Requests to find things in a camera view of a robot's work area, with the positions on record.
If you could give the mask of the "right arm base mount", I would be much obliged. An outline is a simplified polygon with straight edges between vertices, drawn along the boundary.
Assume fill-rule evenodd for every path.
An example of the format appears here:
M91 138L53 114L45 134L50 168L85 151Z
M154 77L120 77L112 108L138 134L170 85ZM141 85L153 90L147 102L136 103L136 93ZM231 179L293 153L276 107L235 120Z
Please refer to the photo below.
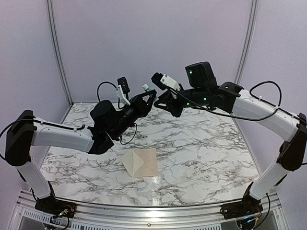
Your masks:
M252 185L253 182L247 187L241 201L231 202L221 206L220 213L223 215L224 219L248 216L263 211L260 200L257 200L250 195Z

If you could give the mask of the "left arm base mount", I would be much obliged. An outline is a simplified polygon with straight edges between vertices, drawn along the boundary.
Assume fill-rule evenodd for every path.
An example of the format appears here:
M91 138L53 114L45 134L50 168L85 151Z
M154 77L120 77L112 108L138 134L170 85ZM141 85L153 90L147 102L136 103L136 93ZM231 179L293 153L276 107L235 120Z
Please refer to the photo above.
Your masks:
M56 198L53 187L50 182L48 182L50 187L50 195L46 198L35 198L35 209L40 210L55 217L68 217L73 218L75 215L76 204L69 201L59 200Z

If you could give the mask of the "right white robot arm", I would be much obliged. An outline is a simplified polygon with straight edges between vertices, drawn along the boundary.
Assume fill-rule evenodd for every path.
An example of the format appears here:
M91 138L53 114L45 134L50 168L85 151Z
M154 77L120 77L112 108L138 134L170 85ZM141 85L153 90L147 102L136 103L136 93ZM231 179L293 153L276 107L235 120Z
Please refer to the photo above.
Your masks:
M278 155L248 187L237 205L238 211L247 215L268 191L303 164L307 145L306 116L288 112L281 108L281 100L273 104L236 83L218 84L207 61L188 65L185 71L189 89L184 89L167 74L157 72L152 76L151 81L165 91L155 107L174 117L180 117L185 108L195 108L233 120L254 122L282 141Z

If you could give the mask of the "small green white sticker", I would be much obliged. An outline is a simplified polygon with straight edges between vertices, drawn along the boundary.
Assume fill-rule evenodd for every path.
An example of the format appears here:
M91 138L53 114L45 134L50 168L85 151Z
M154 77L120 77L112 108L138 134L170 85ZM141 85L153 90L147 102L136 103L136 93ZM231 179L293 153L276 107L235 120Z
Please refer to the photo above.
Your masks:
M152 89L147 84L144 84L142 88L146 93L150 93L152 91Z

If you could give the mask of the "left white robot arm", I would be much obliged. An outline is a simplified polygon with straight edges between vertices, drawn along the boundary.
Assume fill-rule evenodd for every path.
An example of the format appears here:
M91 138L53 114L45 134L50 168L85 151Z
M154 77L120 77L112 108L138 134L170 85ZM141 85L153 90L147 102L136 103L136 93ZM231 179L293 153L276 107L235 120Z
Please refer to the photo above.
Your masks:
M100 101L90 112L93 126L79 128L48 122L25 110L6 128L5 160L14 166L28 183L50 213L60 210L52 186L44 178L30 156L32 146L51 146L79 150L93 155L106 153L114 141L134 125L137 119L150 112L156 90L138 94L131 98L121 110L116 110L109 100Z

